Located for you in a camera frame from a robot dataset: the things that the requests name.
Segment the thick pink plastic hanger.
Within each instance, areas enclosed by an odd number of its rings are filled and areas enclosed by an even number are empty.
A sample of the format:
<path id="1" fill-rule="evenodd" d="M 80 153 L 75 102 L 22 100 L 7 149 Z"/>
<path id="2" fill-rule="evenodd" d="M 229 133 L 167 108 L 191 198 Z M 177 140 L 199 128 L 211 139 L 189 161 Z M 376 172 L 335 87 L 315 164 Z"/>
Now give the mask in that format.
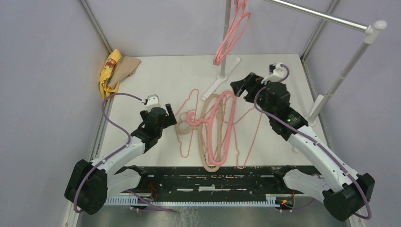
<path id="1" fill-rule="evenodd" d="M 233 3 L 235 6 L 234 16 L 228 26 L 227 33 L 223 40 L 223 43 L 220 45 L 214 56 L 213 64 L 216 66 L 221 65 L 222 61 L 225 59 L 228 53 L 233 49 L 234 45 L 238 42 L 239 38 L 245 32 L 249 24 L 251 13 L 246 12 L 246 6 L 248 1 L 235 0 L 233 1 Z M 240 34 L 237 35 L 238 29 L 242 22 L 245 22 L 244 27 L 240 32 Z"/>

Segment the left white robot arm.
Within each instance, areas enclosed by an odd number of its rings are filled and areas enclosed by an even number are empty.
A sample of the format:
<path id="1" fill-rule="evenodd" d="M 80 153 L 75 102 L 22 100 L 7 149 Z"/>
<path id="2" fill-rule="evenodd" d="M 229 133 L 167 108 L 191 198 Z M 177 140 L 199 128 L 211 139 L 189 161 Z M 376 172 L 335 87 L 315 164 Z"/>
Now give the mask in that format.
<path id="1" fill-rule="evenodd" d="M 122 144 L 104 158 L 78 161 L 71 173 L 64 197 L 80 211 L 97 213 L 106 200 L 129 189 L 144 192 L 149 185 L 147 172 L 138 166 L 128 166 L 133 159 L 145 154 L 162 137 L 163 129 L 176 125 L 170 104 L 140 112 L 142 123 Z"/>

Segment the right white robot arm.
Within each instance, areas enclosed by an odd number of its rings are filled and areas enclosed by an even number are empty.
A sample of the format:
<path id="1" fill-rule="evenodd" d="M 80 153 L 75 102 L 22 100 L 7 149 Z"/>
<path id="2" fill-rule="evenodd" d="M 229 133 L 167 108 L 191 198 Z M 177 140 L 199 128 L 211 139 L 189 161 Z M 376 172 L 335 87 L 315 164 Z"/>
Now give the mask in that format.
<path id="1" fill-rule="evenodd" d="M 285 166 L 275 172 L 273 187 L 279 193 L 289 189 L 302 192 L 321 202 L 337 220 L 345 221 L 355 215 L 370 219 L 369 205 L 375 180 L 360 174 L 343 162 L 317 136 L 308 121 L 290 105 L 290 93 L 282 82 L 263 82 L 254 73 L 230 84 L 235 96 L 242 96 L 256 110 L 267 115 L 272 129 L 300 151 L 318 170 L 307 175 Z M 359 211 L 366 208 L 367 214 Z"/>

